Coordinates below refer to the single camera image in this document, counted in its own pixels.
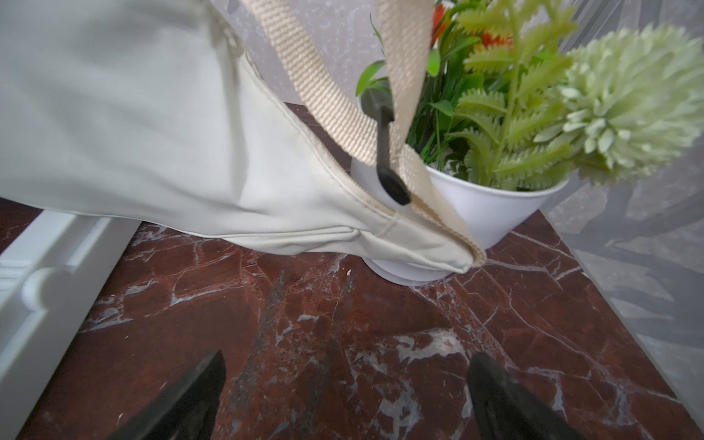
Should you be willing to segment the cream bag with brown-striped strap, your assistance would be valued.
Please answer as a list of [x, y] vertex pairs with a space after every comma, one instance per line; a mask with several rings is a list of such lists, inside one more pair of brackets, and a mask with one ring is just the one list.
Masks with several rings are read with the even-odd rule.
[[378, 5], [407, 207], [361, 188], [270, 90], [209, 1], [5, 1], [1, 194], [281, 255], [464, 273], [486, 260], [405, 144], [434, 5]]

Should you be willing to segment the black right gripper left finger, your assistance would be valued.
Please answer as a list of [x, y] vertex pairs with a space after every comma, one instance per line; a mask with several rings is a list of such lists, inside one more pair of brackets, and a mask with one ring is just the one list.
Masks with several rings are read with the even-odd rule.
[[108, 437], [210, 439], [226, 375], [223, 353], [209, 353]]

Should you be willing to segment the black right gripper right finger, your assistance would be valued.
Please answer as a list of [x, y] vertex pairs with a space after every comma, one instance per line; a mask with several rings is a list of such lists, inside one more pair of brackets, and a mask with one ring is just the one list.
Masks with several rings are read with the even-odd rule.
[[482, 439], [584, 437], [485, 352], [471, 357], [467, 388]]

